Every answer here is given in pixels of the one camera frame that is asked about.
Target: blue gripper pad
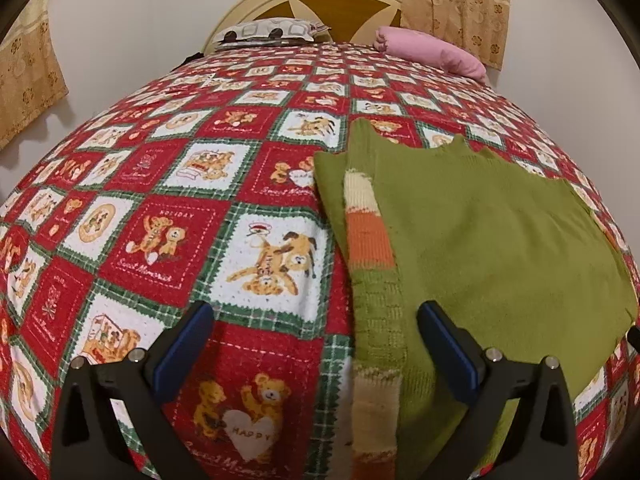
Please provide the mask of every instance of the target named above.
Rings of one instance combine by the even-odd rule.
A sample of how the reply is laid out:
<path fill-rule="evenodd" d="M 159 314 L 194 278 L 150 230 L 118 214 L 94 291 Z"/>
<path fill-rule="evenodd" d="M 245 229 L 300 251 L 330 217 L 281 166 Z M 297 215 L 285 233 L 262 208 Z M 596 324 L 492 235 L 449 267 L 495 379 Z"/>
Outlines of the blue gripper pad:
<path fill-rule="evenodd" d="M 469 332 L 453 324 L 435 301 L 425 301 L 418 308 L 417 322 L 436 370 L 454 398 L 472 405 L 486 371 L 482 349 Z"/>
<path fill-rule="evenodd" d="M 159 404 L 175 399 L 211 334 L 213 309 L 210 304 L 201 302 L 191 309 L 193 311 L 185 314 L 189 319 L 180 320 L 178 325 L 171 329 L 179 330 L 178 335 L 172 334 L 174 341 L 154 367 L 152 390 L 154 399 Z"/>

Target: beige knit patch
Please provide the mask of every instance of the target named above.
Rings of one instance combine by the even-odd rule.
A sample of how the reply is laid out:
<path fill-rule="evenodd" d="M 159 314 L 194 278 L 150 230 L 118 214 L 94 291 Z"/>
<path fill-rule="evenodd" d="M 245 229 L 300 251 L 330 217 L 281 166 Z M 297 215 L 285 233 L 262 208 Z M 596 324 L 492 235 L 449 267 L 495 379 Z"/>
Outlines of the beige knit patch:
<path fill-rule="evenodd" d="M 366 211 L 380 216 L 371 179 L 364 173 L 347 170 L 344 174 L 344 205 L 347 213 Z"/>
<path fill-rule="evenodd" d="M 400 409 L 398 370 L 361 367 L 353 380 L 353 450 L 382 453 L 396 450 Z"/>

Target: bed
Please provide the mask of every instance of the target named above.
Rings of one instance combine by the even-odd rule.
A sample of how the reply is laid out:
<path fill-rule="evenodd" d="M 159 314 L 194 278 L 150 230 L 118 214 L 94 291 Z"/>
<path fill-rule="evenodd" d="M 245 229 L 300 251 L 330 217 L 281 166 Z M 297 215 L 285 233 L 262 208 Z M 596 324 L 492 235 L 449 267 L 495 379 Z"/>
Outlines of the bed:
<path fill-rule="evenodd" d="M 98 364 L 148 348 L 204 300 L 215 329 L 164 412 L 205 471 L 349 475 L 350 288 L 314 190 L 312 156 L 343 150 L 357 117 L 391 142 L 435 148 L 462 135 L 475 150 L 487 146 L 531 173 L 566 178 L 640 286 L 595 186 L 532 118 L 472 80 L 367 46 L 378 26 L 399 23 L 399 2 L 243 0 L 213 30 L 209 56 L 91 118 L 18 184 L 0 207 L 0 428 L 8 437 L 0 450 L 16 471 L 23 463 L 47 478 L 56 403 L 74 356 Z M 348 17 L 335 12 L 343 6 L 353 9 Z M 322 20 L 331 36 L 212 54 L 216 32 L 273 16 Z M 284 245 L 293 249 L 282 256 Z M 261 279 L 274 258 L 288 270 Z M 584 479 L 599 465 L 603 478 L 620 468 L 628 455 L 614 444 L 635 434 L 624 429 L 637 425 L 640 356 L 620 336 L 574 403 Z M 274 395 L 278 424 L 257 428 L 247 412 L 263 390 Z M 210 424 L 222 406 L 235 433 Z M 136 464 L 153 475 L 126 410 L 114 408 Z M 251 442 L 251 431 L 271 444 Z"/>

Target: cream headboard frame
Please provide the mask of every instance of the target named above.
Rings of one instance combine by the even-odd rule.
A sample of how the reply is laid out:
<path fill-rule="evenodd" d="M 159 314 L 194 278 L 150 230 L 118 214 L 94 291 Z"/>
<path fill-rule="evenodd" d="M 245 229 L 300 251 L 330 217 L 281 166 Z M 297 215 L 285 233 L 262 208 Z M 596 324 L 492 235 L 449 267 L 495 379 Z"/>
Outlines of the cream headboard frame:
<path fill-rule="evenodd" d="M 247 22 L 260 17 L 267 17 L 269 16 L 269 12 L 276 7 L 277 9 L 286 8 L 287 12 L 292 13 L 292 17 L 301 18 L 303 20 L 321 20 L 332 27 L 334 35 L 340 35 L 340 26 L 342 25 L 341 20 L 350 20 L 352 22 L 353 19 L 357 19 L 354 17 L 354 14 L 357 14 L 357 12 L 360 10 L 364 13 L 363 17 L 361 18 L 363 23 L 353 33 L 353 35 L 351 35 L 351 30 L 348 29 L 348 36 L 341 38 L 342 40 L 348 40 L 351 41 L 351 43 L 359 44 L 371 44 L 375 37 L 375 31 L 378 27 L 380 27 L 381 25 L 390 25 L 394 21 L 399 21 L 399 9 L 401 0 L 351 1 L 360 1 L 362 2 L 362 5 L 351 4 L 349 9 L 345 9 L 335 8 L 337 7 L 337 4 L 332 5 L 331 0 L 313 0 L 313 4 L 309 4 L 309 1 L 305 3 L 304 0 L 242 0 L 235 7 L 233 7 L 218 23 L 216 28 L 210 34 L 209 39 L 207 39 L 207 43 L 204 46 L 203 53 L 205 55 L 212 53 L 213 44 L 211 40 L 219 30 L 223 30 L 224 28 L 235 25 L 236 23 Z M 376 5 L 382 8 L 380 10 L 377 10 L 373 15 L 367 16 L 366 9 L 371 9 L 373 7 L 375 10 L 377 9 Z"/>

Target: pink pillow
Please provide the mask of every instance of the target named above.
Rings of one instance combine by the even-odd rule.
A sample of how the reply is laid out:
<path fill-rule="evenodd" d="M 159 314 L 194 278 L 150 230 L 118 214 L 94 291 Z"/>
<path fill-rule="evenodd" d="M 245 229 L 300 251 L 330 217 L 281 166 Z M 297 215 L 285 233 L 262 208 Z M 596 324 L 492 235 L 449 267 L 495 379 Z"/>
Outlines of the pink pillow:
<path fill-rule="evenodd" d="M 472 54 L 410 28 L 380 27 L 373 46 L 379 52 L 415 61 L 486 84 L 486 69 Z"/>

